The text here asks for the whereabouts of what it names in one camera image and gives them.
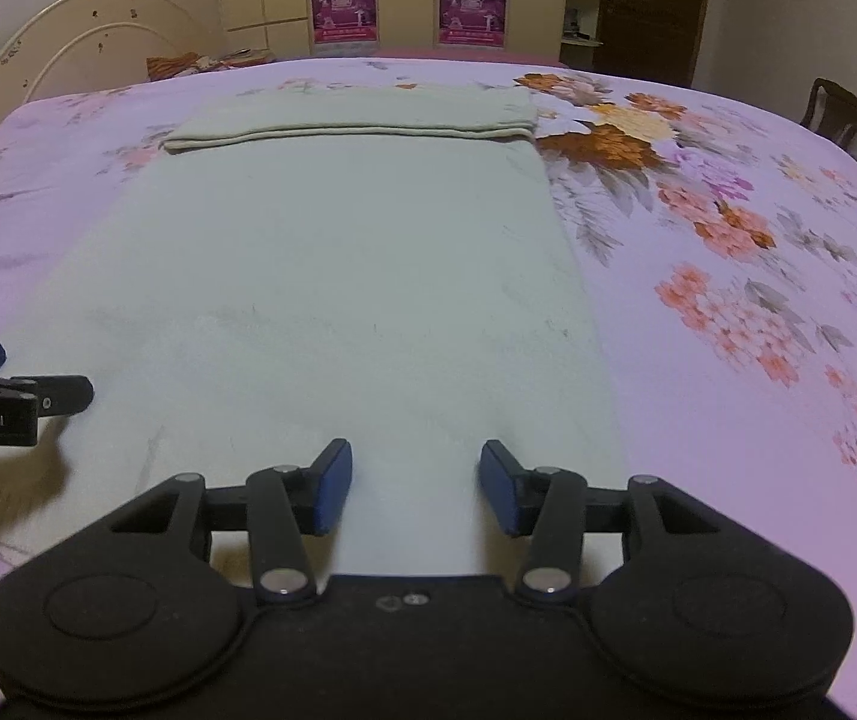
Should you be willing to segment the pale green cloth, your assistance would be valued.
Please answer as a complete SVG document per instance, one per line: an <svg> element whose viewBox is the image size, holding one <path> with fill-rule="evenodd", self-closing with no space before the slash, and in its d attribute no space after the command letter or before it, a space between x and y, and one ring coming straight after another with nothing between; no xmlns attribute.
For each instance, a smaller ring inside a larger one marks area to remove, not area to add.
<svg viewBox="0 0 857 720"><path fill-rule="evenodd" d="M479 452L624 476L579 267L525 140L318 135L163 156L8 330L93 405L0 540L35 554L162 479L235 484L344 437L331 566L487 559Z"/></svg>

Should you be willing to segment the pink floral bedsheet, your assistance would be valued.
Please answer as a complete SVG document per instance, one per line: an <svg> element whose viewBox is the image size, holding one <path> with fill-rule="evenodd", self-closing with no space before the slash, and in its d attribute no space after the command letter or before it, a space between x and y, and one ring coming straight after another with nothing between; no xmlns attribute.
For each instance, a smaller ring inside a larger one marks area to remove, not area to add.
<svg viewBox="0 0 857 720"><path fill-rule="evenodd" d="M268 89L415 83L529 89L637 472L658 473L837 580L855 645L857 164L767 110L547 67L296 60L70 94L0 126L0 229L54 210L54 260L203 104Z"/></svg>

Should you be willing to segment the cream curved headboard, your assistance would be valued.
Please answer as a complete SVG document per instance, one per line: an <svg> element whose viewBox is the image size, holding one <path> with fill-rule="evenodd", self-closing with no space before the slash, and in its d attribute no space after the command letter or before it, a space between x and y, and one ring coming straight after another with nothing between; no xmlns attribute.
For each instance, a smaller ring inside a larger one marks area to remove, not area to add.
<svg viewBox="0 0 857 720"><path fill-rule="evenodd" d="M150 57L219 47L217 34L172 0L58 0L0 50L0 123L36 99L147 82Z"/></svg>

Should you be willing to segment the pink checked bedspread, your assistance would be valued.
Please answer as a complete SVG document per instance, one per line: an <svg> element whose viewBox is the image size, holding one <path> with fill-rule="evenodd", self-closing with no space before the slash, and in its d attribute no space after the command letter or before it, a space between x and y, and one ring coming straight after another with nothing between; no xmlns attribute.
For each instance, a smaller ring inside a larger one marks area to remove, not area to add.
<svg viewBox="0 0 857 720"><path fill-rule="evenodd" d="M518 54L506 50L483 47L431 47L430 49L380 49L365 44L341 52L315 52L315 59L391 59L391 60L442 60L442 62L489 62L489 64L544 65L564 68L562 60L542 55Z"/></svg>

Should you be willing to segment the dark wooden chair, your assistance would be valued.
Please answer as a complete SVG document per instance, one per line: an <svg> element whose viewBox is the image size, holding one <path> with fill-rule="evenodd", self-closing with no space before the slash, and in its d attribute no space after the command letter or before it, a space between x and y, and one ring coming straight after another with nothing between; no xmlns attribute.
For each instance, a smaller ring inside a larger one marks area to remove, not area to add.
<svg viewBox="0 0 857 720"><path fill-rule="evenodd" d="M827 78L811 85L801 125L810 132L849 149L857 134L857 96Z"/></svg>

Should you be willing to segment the dark wooden door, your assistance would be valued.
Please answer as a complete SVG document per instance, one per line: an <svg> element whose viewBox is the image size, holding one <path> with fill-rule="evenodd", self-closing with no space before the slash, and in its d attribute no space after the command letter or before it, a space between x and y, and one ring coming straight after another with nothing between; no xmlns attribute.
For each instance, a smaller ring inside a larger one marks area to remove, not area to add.
<svg viewBox="0 0 857 720"><path fill-rule="evenodd" d="M593 67L603 75L689 86L707 0L601 0Z"/></svg>

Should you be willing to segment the open yellow shelf unit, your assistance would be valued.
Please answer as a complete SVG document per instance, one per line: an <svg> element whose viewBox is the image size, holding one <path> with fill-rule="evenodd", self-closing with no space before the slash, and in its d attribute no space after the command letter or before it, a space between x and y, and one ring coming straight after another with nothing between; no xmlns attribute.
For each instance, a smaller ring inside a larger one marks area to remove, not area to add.
<svg viewBox="0 0 857 720"><path fill-rule="evenodd" d="M565 0L561 62L575 70L591 70L600 39L601 0Z"/></svg>

